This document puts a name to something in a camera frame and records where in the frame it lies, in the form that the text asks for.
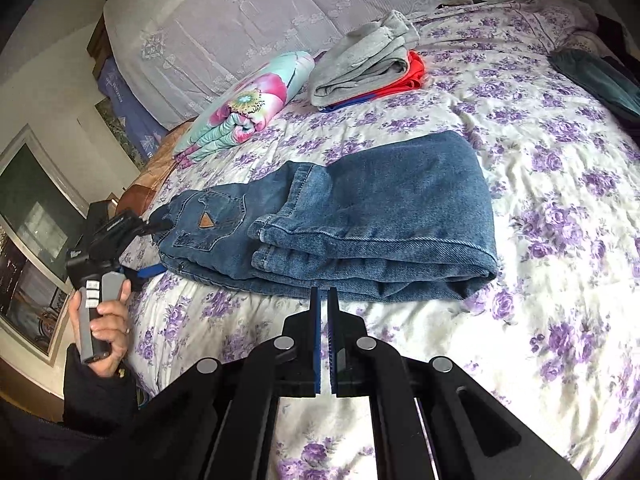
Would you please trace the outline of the person's left hand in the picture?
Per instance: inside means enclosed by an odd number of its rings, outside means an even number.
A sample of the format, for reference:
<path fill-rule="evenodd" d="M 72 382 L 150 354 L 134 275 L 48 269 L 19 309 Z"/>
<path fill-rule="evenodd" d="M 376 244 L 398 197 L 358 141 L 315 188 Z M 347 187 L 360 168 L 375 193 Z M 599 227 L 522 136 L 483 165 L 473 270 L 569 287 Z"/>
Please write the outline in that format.
<path fill-rule="evenodd" d="M 119 300 L 105 301 L 99 304 L 99 317 L 90 322 L 93 336 L 97 340 L 106 341 L 111 345 L 109 356 L 88 365 L 98 377 L 112 377 L 128 352 L 129 314 L 127 301 L 130 295 L 131 283 L 129 280 L 125 280 L 120 288 Z"/>

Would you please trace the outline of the black sleeve forearm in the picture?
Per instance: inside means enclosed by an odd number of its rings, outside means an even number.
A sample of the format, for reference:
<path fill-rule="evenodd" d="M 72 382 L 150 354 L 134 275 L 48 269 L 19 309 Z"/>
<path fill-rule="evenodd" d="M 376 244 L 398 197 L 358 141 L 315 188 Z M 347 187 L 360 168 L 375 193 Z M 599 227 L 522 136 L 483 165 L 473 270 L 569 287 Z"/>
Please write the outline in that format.
<path fill-rule="evenodd" d="M 138 411 L 136 378 L 120 364 L 102 377 L 66 350 L 63 419 L 40 418 L 1 402 L 1 477 L 61 479 L 63 471 L 116 434 Z"/>

